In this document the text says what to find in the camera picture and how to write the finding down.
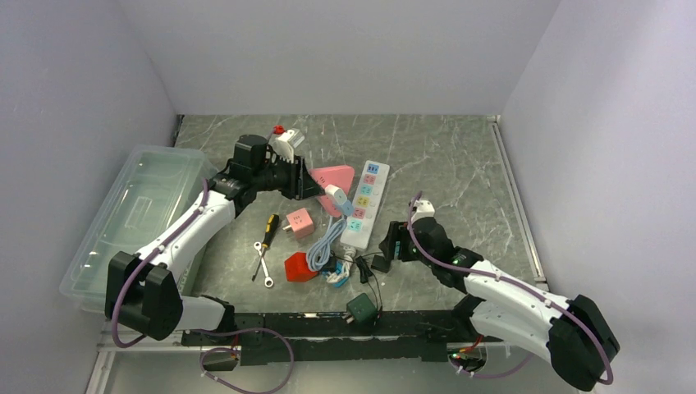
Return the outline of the white grey charger plug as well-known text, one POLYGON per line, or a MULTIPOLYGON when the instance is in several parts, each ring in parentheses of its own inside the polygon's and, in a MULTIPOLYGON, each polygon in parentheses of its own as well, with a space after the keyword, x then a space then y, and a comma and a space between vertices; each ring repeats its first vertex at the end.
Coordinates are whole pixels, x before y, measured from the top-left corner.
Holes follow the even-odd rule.
POLYGON ((332 200, 333 203, 335 203, 337 200, 341 201, 342 199, 347 199, 345 191, 341 187, 332 184, 327 185, 325 188, 325 194, 332 200))

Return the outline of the pink triangular power strip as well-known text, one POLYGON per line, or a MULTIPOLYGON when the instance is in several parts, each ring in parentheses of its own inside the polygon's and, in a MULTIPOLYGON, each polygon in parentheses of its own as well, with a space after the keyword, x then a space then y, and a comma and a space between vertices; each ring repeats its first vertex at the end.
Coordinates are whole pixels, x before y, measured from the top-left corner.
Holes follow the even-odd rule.
MULTIPOLYGON (((348 194, 355 175, 355 169, 347 165, 338 165, 311 169, 309 174, 323 189, 327 186, 336 186, 348 194)), ((317 200, 330 216, 334 218, 341 216, 341 211, 335 207, 329 196, 322 195, 317 200)))

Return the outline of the black charger with thin cable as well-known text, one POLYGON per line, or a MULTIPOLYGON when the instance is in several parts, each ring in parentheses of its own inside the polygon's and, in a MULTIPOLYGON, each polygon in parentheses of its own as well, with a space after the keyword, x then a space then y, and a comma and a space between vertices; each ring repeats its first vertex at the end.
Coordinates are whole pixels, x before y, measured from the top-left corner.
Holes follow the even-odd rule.
POLYGON ((357 267, 360 283, 370 288, 376 301, 378 312, 381 313, 383 311, 382 292, 380 290, 381 282, 377 279, 376 273, 388 273, 391 269, 391 262, 385 260, 378 252, 353 254, 352 250, 348 250, 342 256, 331 252, 328 262, 323 265, 319 272, 326 278, 327 273, 336 269, 339 260, 351 262, 352 267, 357 267))

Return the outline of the pink socket adapter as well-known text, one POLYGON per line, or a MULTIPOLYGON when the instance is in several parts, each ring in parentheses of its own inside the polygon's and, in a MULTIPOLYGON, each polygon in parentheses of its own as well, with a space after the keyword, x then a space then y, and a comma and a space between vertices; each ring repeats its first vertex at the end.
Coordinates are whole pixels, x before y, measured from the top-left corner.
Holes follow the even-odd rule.
POLYGON ((300 240, 314 233, 314 221, 306 208, 300 208, 286 215, 282 230, 288 234, 291 233, 296 240, 300 240))

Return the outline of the light blue charger plug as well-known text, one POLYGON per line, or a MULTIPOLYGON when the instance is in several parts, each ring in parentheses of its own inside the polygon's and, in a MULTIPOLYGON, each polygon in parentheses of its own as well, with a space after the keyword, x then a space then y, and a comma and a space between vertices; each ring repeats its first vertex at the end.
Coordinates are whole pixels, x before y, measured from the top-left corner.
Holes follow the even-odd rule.
POLYGON ((346 217, 352 216, 355 211, 353 204, 348 199, 342 199, 341 201, 337 200, 334 205, 337 207, 337 210, 341 213, 341 215, 346 217))

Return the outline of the teal blue plug adapter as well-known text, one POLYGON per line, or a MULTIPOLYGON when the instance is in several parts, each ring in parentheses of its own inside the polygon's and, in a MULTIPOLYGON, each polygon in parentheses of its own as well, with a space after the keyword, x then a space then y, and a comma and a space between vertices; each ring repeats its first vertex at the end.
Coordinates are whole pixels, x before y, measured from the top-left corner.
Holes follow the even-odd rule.
POLYGON ((339 260, 336 269, 326 275, 327 284, 340 287, 350 278, 351 262, 339 260))

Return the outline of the dark green cube socket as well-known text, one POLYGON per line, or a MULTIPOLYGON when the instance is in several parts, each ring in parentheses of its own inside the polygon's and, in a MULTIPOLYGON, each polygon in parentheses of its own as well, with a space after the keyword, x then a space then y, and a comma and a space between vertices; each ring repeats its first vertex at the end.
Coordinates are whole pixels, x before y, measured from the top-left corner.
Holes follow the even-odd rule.
POLYGON ((361 293, 346 304, 345 321, 348 324, 373 323, 378 317, 378 308, 367 294, 361 293))

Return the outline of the red cube socket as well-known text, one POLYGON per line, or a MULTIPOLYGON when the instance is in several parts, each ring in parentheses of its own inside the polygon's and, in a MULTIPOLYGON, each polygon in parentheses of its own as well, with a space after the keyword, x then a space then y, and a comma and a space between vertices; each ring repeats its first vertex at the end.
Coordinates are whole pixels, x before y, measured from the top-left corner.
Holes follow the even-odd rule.
POLYGON ((305 252, 295 252, 284 261, 286 280, 288 282, 308 282, 318 276, 317 271, 309 268, 305 252))

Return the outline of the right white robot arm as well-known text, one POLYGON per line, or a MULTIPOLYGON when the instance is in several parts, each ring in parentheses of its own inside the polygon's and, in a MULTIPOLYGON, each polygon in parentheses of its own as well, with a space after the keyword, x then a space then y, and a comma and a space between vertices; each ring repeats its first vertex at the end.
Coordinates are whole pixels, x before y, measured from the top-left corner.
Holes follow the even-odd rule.
POLYGON ((463 341, 495 337, 547 361, 572 387, 610 384, 620 344, 597 304, 543 291, 505 273, 481 254, 453 244, 434 218, 392 221, 379 249, 389 259, 419 261, 444 286, 461 291, 452 329, 463 341))

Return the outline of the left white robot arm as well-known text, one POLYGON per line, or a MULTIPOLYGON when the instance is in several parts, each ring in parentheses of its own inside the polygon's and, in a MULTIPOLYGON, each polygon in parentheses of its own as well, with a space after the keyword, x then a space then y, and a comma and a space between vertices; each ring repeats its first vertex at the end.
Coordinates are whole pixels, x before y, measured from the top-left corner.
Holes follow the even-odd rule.
POLYGON ((169 228, 136 252, 120 251, 111 258, 104 314, 117 347, 146 337, 161 341, 175 331, 203 332, 217 345, 235 336, 233 305, 206 295, 184 296, 178 282, 195 256, 258 193, 277 191, 294 200, 323 194, 296 152, 304 140, 297 129, 269 137, 242 135, 226 166, 202 180, 195 201, 169 228))

